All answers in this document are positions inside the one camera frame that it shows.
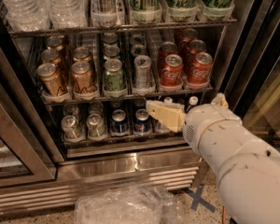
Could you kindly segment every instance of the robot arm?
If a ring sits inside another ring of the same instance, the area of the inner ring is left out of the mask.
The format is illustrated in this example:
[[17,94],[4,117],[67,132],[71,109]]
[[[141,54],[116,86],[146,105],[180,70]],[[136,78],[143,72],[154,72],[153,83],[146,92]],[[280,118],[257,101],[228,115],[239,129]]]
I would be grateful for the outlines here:
[[217,192],[239,224],[280,224],[280,153],[227,107],[199,105],[185,116],[186,142],[217,176]]

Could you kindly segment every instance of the beverage can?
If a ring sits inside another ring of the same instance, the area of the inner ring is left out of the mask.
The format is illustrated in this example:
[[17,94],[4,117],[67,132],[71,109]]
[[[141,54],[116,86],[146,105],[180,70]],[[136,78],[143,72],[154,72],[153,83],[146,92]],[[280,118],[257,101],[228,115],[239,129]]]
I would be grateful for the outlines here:
[[213,58],[206,52],[200,52],[195,55],[192,66],[189,68],[187,76],[190,84],[204,84],[209,78],[211,68],[213,66]]
[[103,33],[101,36],[103,47],[114,45],[120,47],[119,36],[116,33]]
[[73,51],[73,61],[76,62],[87,62],[91,65],[91,69],[95,70],[93,54],[86,47],[79,47]]
[[129,45],[130,45],[130,48],[133,46],[133,45],[142,45],[142,46],[145,46],[146,45],[146,39],[144,38],[143,35],[141,34],[133,34],[129,37]]
[[134,44],[130,48],[131,63],[134,62],[134,59],[139,55],[147,55],[147,48],[140,44]]
[[147,133],[149,131],[150,118],[145,109],[139,109],[135,115],[133,130],[137,133]]
[[104,117],[104,105],[99,101],[91,102],[88,107],[88,113],[89,113],[89,115],[98,114],[98,115],[100,115],[100,117],[103,118]]
[[159,77],[161,77],[161,70],[163,68],[163,65],[165,63],[165,58],[168,55],[175,54],[177,55],[178,53],[178,48],[177,45],[174,42],[171,41],[165,41],[161,44],[159,48],[159,53],[158,53],[158,73]]
[[76,62],[71,68],[76,93],[96,92],[95,71],[88,62]]
[[114,45],[106,45],[103,48],[103,58],[104,58],[104,62],[110,59],[121,60],[120,48]]
[[139,55],[134,59],[134,84],[137,89],[151,86],[151,59],[146,55]]
[[51,96],[61,96],[68,92],[61,70],[53,63],[43,63],[37,67],[37,75]]
[[76,139],[82,135],[81,126],[75,116],[65,116],[62,119],[62,129],[67,139]]
[[66,104],[63,106],[63,115],[64,116],[74,116],[76,119],[81,122],[82,114],[80,108],[77,104]]
[[180,82],[183,60],[178,55],[168,55],[161,71],[161,85],[174,87]]
[[189,75],[189,68],[193,63],[193,59],[195,55],[198,54],[199,52],[206,52],[206,44],[199,39],[192,40],[189,43],[189,46],[186,51],[185,60],[184,60],[184,72],[186,76]]
[[113,133],[126,133],[128,130],[126,113],[122,109],[115,110],[111,117],[111,131]]
[[91,114],[87,117],[86,126],[88,137],[100,137],[105,134],[104,119],[99,114]]
[[106,91],[122,91],[126,89],[122,63],[118,59],[110,59],[105,62],[104,83]]

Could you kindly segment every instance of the gold can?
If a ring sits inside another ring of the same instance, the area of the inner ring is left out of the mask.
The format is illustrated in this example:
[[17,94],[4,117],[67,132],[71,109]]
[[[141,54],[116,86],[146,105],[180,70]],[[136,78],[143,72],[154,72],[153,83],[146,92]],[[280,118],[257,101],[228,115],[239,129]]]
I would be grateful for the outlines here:
[[95,70],[87,62],[76,62],[71,68],[76,93],[92,93],[97,91]]
[[43,63],[38,66],[36,72],[49,95],[56,97],[68,93],[61,70],[55,64]]

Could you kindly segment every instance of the plastic bag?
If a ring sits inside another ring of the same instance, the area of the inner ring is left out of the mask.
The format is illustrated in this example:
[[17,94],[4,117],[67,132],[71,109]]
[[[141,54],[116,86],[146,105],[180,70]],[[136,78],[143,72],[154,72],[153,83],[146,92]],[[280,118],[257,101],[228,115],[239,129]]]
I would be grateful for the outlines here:
[[80,198],[75,224],[182,224],[182,203],[164,187],[133,186]]

